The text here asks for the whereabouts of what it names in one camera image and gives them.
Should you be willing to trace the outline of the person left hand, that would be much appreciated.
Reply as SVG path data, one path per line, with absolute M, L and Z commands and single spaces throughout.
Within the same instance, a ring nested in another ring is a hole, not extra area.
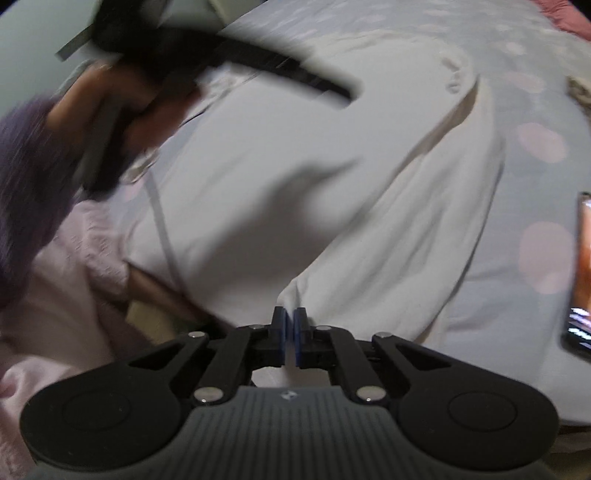
M 97 62 L 91 65 L 57 101 L 46 125 L 68 146 L 82 152 L 89 146 L 91 128 L 108 100 L 122 102 L 123 151 L 140 154 L 161 146 L 173 136 L 201 100 L 197 85 L 182 93 L 162 93 L 136 71 Z

